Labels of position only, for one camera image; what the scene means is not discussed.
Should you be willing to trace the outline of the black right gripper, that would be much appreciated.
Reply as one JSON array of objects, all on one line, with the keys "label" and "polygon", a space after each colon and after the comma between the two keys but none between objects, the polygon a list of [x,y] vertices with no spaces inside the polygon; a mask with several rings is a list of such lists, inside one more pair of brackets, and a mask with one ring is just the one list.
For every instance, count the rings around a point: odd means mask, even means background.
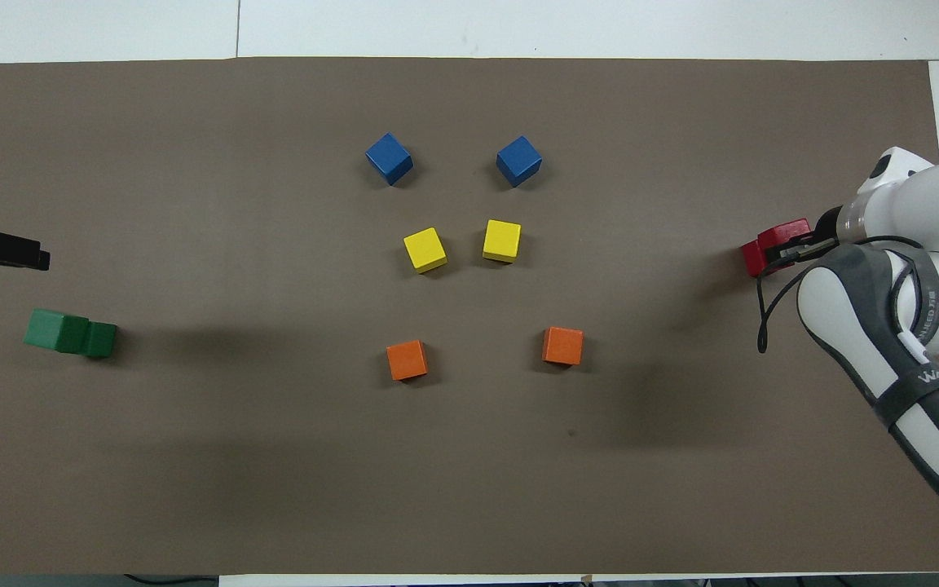
[{"label": "black right gripper", "polygon": [[813,227],[813,235],[793,236],[782,244],[768,248],[767,263],[803,263],[827,255],[828,250],[834,249],[840,242],[837,230],[841,210],[841,207],[835,207],[824,212]]}]

